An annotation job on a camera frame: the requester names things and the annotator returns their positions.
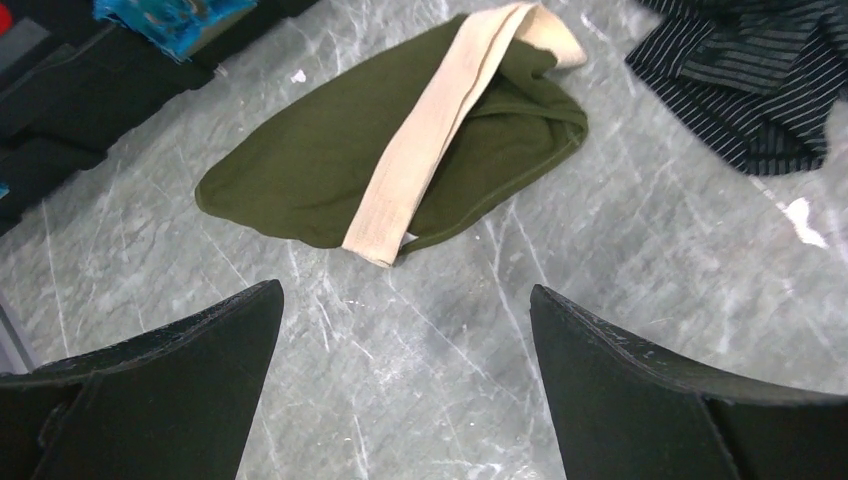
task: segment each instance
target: black and white striped fabric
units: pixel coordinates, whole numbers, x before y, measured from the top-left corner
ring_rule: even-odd
[[[820,168],[848,91],[848,0],[638,0],[666,14],[633,72],[737,170]]]

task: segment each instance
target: olive green fabric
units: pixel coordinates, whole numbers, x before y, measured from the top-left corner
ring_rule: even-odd
[[[383,150],[433,77],[464,16],[357,65],[257,128],[195,191],[204,212],[265,235],[339,247]],[[585,113],[543,74],[546,51],[513,41],[442,159],[401,254],[460,233],[557,166]]]

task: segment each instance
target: red object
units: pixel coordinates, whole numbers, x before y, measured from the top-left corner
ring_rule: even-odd
[[[12,12],[10,12],[5,5],[0,3],[0,35],[3,35],[12,28],[13,23]]]

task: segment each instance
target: beige strap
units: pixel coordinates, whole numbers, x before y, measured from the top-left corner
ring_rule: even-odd
[[[342,248],[390,267],[436,167],[513,38],[580,65],[586,54],[545,7],[512,3],[468,16],[412,112],[383,151]]]

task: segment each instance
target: marble tile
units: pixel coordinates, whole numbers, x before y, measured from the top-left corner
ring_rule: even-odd
[[[201,214],[203,173],[358,62],[494,0],[322,0],[168,103],[0,238],[0,288],[45,360],[279,278],[286,313],[240,479],[561,479],[528,317],[547,284],[708,364],[848,394],[848,105],[824,169],[751,180],[623,58],[657,18],[551,0],[590,63],[555,75],[592,132],[462,235],[383,270]],[[805,244],[784,214],[810,206]]]

